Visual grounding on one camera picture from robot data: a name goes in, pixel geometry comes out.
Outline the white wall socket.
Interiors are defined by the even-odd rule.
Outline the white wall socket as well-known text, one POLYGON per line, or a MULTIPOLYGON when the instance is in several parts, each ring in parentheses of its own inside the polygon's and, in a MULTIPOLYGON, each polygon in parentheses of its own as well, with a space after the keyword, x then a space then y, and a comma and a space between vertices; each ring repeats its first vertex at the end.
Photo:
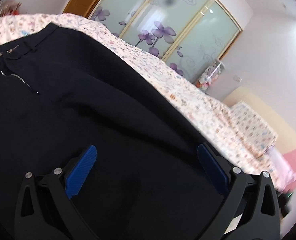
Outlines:
POLYGON ((241 83, 242 82, 242 78, 240 76, 235 75, 233 77, 233 79, 237 82, 237 83, 241 83))

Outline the black pants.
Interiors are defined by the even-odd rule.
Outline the black pants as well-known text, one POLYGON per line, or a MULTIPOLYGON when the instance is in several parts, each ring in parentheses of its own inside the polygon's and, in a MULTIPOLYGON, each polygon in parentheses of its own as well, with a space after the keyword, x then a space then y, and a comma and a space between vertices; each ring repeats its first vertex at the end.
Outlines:
POLYGON ((0 239, 14 238, 27 172, 89 146, 72 202, 99 239, 196 239, 223 200, 197 157, 204 137, 153 86, 86 34, 49 24, 0 46, 0 239))

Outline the clear tube of plush toys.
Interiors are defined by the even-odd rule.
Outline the clear tube of plush toys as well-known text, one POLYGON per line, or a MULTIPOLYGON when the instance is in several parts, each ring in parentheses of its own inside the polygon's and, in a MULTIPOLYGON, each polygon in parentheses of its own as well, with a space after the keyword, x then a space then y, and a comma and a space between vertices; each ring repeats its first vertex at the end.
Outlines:
POLYGON ((213 61, 196 81, 196 87, 205 92, 218 79, 222 69, 224 69, 222 61, 213 61))

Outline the animal print fleece blanket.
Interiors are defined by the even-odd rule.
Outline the animal print fleece blanket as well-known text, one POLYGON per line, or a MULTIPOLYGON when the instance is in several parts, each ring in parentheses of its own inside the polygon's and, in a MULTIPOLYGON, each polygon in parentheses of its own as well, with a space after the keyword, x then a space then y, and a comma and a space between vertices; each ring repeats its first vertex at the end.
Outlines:
POLYGON ((256 158, 249 151, 227 105, 201 92, 160 59, 117 38, 102 23, 74 14, 4 16, 0 18, 0 45, 37 33, 49 23, 81 31, 110 49, 162 94, 226 159, 245 172, 269 172, 275 188, 281 190, 271 157, 265 153, 256 158))

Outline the beige headboard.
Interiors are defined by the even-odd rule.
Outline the beige headboard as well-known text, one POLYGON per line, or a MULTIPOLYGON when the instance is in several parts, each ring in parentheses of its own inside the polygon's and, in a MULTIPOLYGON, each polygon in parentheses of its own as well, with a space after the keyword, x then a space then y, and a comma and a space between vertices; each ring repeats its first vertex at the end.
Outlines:
POLYGON ((281 154, 287 154, 296 149, 296 132, 295 130, 269 105, 246 87, 238 87, 231 92, 223 103, 232 107, 237 102, 247 103, 256 111, 278 134, 276 148, 281 154))

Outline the floral glass sliding wardrobe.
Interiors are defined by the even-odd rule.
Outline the floral glass sliding wardrobe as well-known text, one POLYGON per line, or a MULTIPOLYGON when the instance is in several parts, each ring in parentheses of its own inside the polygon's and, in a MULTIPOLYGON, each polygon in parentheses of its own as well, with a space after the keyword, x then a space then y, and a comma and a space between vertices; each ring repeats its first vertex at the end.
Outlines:
POLYGON ((242 30, 218 0, 69 0, 64 12, 104 24, 190 82, 220 59, 242 30))

